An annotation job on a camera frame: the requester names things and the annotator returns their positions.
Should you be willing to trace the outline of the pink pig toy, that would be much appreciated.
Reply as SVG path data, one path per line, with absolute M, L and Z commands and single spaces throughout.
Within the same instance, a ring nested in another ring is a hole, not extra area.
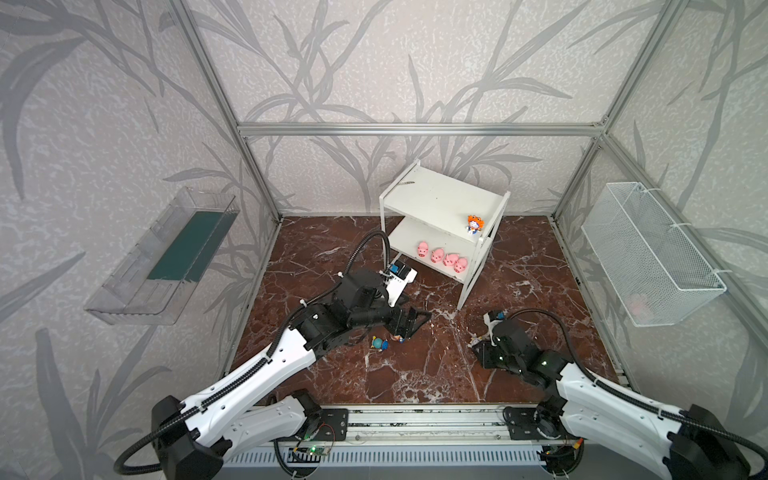
M 420 258 L 426 258 L 430 252 L 430 248 L 427 242 L 421 241 L 417 246 L 417 255 Z
M 464 271 L 465 271 L 465 270 L 468 268 L 468 265 L 469 265 L 469 261 L 468 261 L 468 259 L 467 259 L 467 258 L 465 258 L 465 257 L 460 257 L 460 258 L 459 258 L 459 259 L 458 259 L 458 260 L 455 262 L 455 264 L 454 264 L 454 271 L 455 271 L 457 274 L 461 274 L 461 273 L 463 273 L 463 272 L 464 272 Z
M 456 254 L 456 253 L 447 254 L 443 258 L 443 264 L 445 266 L 447 266 L 447 267 L 454 268 L 455 265 L 457 264 L 459 258 L 460 258 L 460 256 L 458 254 Z
M 430 254 L 430 261 L 434 264 L 439 264 L 443 262 L 444 257 L 445 257 L 444 249 L 436 248 Z

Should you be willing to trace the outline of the orange hooded Doraemon figure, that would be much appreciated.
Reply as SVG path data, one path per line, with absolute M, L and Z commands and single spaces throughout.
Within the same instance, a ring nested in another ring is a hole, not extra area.
M 484 220 L 476 215 L 469 215 L 467 218 L 467 231 L 471 235 L 478 234 L 484 228 Z

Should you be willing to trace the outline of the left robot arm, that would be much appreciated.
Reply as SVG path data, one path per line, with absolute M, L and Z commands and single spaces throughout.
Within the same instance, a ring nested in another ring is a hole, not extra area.
M 115 473 L 212 479 L 236 454 L 299 433 L 321 412 L 309 395 L 292 394 L 260 410 L 256 403 L 347 344 L 358 329 L 382 326 L 400 340 L 412 337 L 431 318 L 406 305 L 404 290 L 416 276 L 400 261 L 385 272 L 341 274 L 329 290 L 292 311 L 274 340 L 236 370 L 184 400 L 159 401 L 152 409 L 151 432 L 118 456 Z

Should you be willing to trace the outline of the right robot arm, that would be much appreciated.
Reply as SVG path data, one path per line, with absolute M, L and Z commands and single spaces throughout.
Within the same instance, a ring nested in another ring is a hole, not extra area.
M 490 311 L 485 335 L 471 344 L 485 369 L 503 370 L 546 395 L 537 426 L 547 438 L 568 434 L 595 442 L 661 479 L 764 479 L 745 456 L 765 448 L 724 428 L 706 408 L 654 401 L 598 376 L 575 352 L 543 350 L 516 314 Z

